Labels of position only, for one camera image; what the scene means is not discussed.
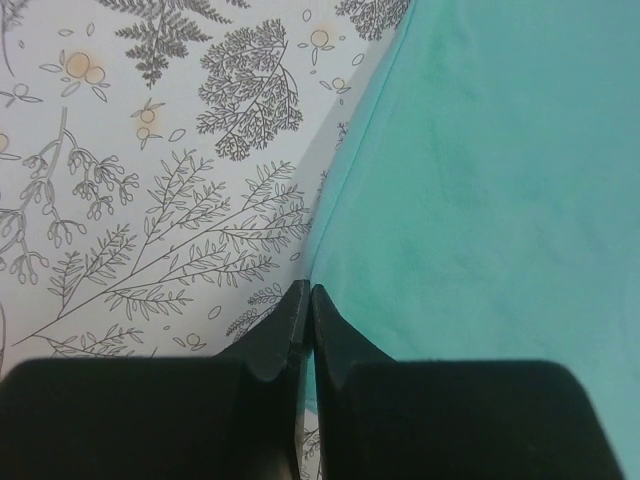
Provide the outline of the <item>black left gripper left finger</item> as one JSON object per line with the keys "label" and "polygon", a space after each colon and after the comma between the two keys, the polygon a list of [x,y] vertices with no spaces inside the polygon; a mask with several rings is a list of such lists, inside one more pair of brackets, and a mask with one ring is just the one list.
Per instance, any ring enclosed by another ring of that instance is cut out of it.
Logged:
{"label": "black left gripper left finger", "polygon": [[297,479],[310,286],[211,357],[38,359],[1,384],[5,479]]}

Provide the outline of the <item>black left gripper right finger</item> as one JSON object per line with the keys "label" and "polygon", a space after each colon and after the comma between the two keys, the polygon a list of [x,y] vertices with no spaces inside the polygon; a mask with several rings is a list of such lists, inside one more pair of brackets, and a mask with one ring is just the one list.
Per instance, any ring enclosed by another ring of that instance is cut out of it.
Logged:
{"label": "black left gripper right finger", "polygon": [[311,293],[327,479],[619,479],[585,389],[541,360],[397,361]]}

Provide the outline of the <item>mint green t-shirt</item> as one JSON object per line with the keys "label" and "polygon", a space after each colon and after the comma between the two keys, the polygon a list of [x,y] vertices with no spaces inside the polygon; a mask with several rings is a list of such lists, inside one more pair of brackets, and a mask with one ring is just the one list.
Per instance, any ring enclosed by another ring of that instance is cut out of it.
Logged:
{"label": "mint green t-shirt", "polygon": [[307,263],[396,359],[565,365],[637,478],[638,3],[415,2]]}

